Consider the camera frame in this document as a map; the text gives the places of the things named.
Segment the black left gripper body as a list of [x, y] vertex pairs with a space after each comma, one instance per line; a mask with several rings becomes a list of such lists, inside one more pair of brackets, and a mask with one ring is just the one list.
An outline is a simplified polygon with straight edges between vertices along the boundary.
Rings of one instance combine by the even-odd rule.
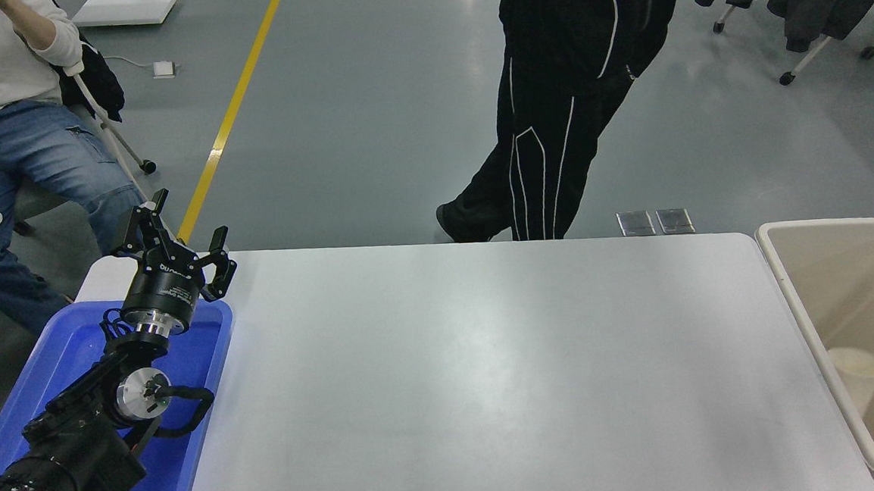
[[198, 271], [140, 263], [123, 302], [123, 322], [139, 324], [157, 314], [172, 320], [173, 326], [190, 325], [204, 284]]

